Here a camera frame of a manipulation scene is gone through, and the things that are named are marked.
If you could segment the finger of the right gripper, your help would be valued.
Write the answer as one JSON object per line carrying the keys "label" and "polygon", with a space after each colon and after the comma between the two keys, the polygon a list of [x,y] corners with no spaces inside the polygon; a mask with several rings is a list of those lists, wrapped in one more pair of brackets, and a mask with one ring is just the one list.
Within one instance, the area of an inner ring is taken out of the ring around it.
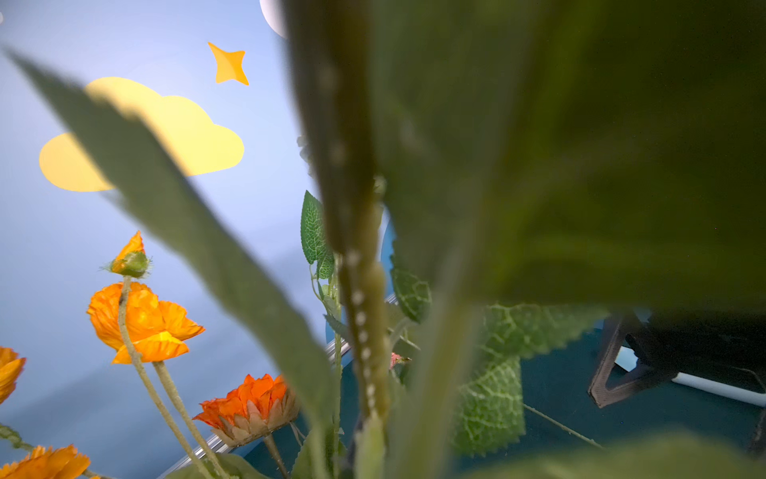
{"label": "finger of the right gripper", "polygon": [[598,408],[676,378],[676,360],[634,313],[613,315],[604,322],[596,369],[588,395]]}

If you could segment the peach pink rose stem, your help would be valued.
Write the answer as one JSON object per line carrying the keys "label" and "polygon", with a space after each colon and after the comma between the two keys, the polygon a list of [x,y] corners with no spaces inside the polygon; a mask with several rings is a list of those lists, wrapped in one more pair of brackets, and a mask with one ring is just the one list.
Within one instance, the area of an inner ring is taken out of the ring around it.
{"label": "peach pink rose stem", "polygon": [[473,303],[765,311],[761,1],[287,1],[361,426],[327,354],[147,122],[10,52],[118,190],[283,372],[310,478],[436,478]]}

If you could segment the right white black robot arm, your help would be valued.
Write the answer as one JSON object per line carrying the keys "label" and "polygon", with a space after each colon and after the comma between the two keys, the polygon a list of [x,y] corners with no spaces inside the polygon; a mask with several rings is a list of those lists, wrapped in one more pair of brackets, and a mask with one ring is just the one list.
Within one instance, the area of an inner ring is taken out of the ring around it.
{"label": "right white black robot arm", "polygon": [[765,405],[765,315],[635,311],[604,321],[588,395],[604,408],[678,379],[704,392]]}

